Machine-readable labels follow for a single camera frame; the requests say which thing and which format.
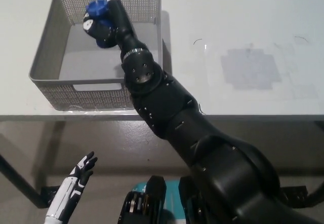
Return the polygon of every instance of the concrete floor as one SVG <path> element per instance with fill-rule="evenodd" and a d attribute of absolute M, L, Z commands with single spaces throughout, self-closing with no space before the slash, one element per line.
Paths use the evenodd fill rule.
<path fill-rule="evenodd" d="M 313 123 L 214 124 L 257 146 L 284 175 L 283 186 L 306 184 L 313 190 L 324 180 L 324 133 Z M 99 160 L 70 224 L 116 223 L 136 183 L 152 174 L 173 179 L 187 173 L 170 145 L 141 121 L 0 123 L 0 154 L 37 188 L 59 185 L 90 151 Z M 310 173 L 316 176 L 304 176 Z M 0 186 L 0 223 L 44 222 L 46 210 L 36 209 L 1 174 Z M 324 222 L 324 205 L 302 211 Z"/>

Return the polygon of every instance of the gray basket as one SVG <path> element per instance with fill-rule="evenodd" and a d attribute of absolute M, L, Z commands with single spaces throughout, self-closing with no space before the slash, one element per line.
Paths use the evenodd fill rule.
<path fill-rule="evenodd" d="M 119 48 L 98 48 L 82 29 L 90 1 L 52 1 L 30 78 L 57 110 L 132 109 Z M 162 66 L 160 0 L 122 3 L 139 40 Z"/>

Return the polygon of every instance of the white table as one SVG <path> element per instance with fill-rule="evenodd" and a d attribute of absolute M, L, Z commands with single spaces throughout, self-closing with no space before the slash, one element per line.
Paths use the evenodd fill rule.
<path fill-rule="evenodd" d="M 139 119 L 133 110 L 56 111 L 29 79 L 50 4 L 0 0 L 0 120 Z M 322 120 L 323 4 L 162 0 L 173 75 L 211 117 Z"/>

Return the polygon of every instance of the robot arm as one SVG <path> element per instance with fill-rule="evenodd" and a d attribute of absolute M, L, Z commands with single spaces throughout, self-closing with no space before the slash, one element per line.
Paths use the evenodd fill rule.
<path fill-rule="evenodd" d="M 137 39 L 121 0 L 106 1 L 134 108 L 185 161 L 220 223 L 318 223 L 277 200 L 279 178 L 270 162 L 255 147 L 215 128 Z"/>
<path fill-rule="evenodd" d="M 64 179 L 53 199 L 45 218 L 45 224 L 67 224 L 78 204 L 84 188 L 93 174 L 97 158 L 89 153 L 73 168 L 70 175 Z"/>

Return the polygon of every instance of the white robotic hand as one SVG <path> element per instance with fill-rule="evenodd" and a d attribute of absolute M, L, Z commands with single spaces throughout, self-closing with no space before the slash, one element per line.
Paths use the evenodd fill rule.
<path fill-rule="evenodd" d="M 74 167 L 64 179 L 46 214 L 45 224 L 67 224 L 78 204 L 85 186 L 93 174 L 97 157 L 89 153 Z"/>

